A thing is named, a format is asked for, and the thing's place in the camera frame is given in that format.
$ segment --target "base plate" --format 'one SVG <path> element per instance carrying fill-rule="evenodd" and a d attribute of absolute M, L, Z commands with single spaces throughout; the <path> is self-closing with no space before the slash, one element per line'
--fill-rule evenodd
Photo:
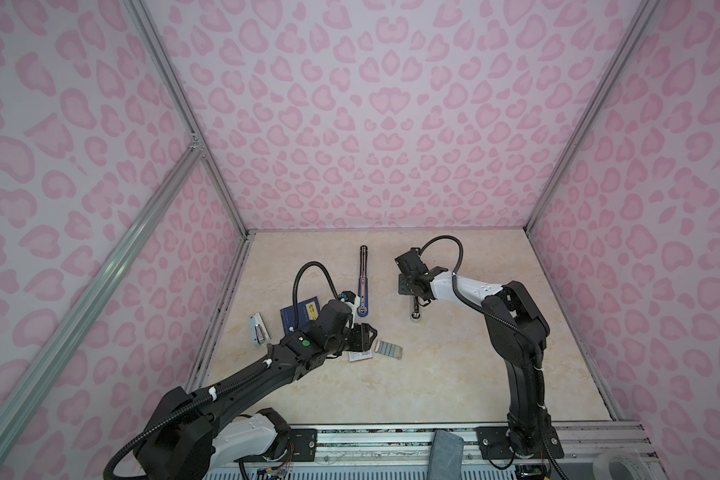
<path fill-rule="evenodd" d="M 315 461 L 317 430 L 314 428 L 291 428 L 291 431 L 288 433 L 288 443 L 292 443 L 295 450 L 293 453 L 294 462 Z M 269 460 L 260 455 L 244 457 L 242 460 L 245 463 L 269 462 Z"/>
<path fill-rule="evenodd" d="M 507 440 L 507 427 L 477 427 L 475 431 L 478 434 L 478 445 L 483 460 L 509 460 L 512 458 L 513 454 Z M 560 439 L 557 437 L 557 431 L 554 428 L 550 427 L 547 431 L 546 441 L 553 457 L 562 458 L 565 456 L 563 446 L 560 444 Z M 532 458 L 541 458 L 540 452 L 536 453 Z"/>

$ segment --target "black robotic arm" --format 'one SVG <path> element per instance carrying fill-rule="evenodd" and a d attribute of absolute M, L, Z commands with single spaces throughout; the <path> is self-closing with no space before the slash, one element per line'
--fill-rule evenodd
<path fill-rule="evenodd" d="M 452 240 L 458 245 L 458 261 L 452 271 L 441 266 L 429 269 L 422 261 L 424 250 L 437 240 Z M 560 477 L 567 479 L 547 445 L 548 439 L 557 437 L 544 404 L 542 359 L 549 325 L 522 283 L 501 285 L 459 277 L 463 255 L 461 241 L 450 235 L 437 236 L 422 248 L 411 248 L 394 259 L 400 269 L 398 293 L 463 304 L 484 316 L 490 343 L 507 367 L 510 409 L 505 441 L 513 458 L 543 452 Z"/>
<path fill-rule="evenodd" d="M 290 332 L 277 345 L 268 345 L 263 358 L 218 383 L 192 393 L 181 387 L 166 393 L 144 431 L 106 465 L 104 480 L 123 478 L 114 470 L 131 451 L 146 473 L 130 477 L 139 480 L 200 480 L 212 464 L 248 455 L 278 458 L 284 453 L 290 427 L 274 410 L 260 411 L 250 421 L 240 422 L 245 425 L 237 429 L 230 423 L 270 392 L 301 379 L 325 360 L 344 351 L 370 350 L 376 337 L 369 324 L 353 321 L 359 298 L 353 292 L 337 295 L 325 267 L 317 262 L 299 271 L 294 307 L 298 278 L 312 265 L 326 273 L 336 297 L 320 310 L 318 318 Z M 222 441 L 214 442 L 220 434 Z"/>

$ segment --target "clear tape roll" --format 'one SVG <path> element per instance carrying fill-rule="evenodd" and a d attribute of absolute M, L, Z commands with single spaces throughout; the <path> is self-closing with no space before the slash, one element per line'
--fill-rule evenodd
<path fill-rule="evenodd" d="M 616 477 L 612 475 L 612 464 L 616 470 Z M 643 461 L 637 455 L 626 450 L 601 453 L 592 462 L 592 472 L 595 480 L 653 480 Z"/>

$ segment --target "blue notebook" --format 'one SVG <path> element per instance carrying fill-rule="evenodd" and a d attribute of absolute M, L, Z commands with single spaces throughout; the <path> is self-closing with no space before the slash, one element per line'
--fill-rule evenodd
<path fill-rule="evenodd" d="M 298 328 L 310 320 L 316 320 L 320 313 L 320 302 L 314 296 L 309 300 L 304 300 L 298 304 Z M 293 305 L 280 309 L 280 320 L 282 320 L 282 330 L 288 335 L 293 331 Z"/>

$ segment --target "gray cloth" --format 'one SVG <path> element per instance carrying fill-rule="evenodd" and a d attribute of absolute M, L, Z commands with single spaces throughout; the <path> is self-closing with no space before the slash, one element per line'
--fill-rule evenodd
<path fill-rule="evenodd" d="M 463 456 L 464 439 L 445 430 L 437 430 L 429 451 L 427 480 L 459 480 Z"/>

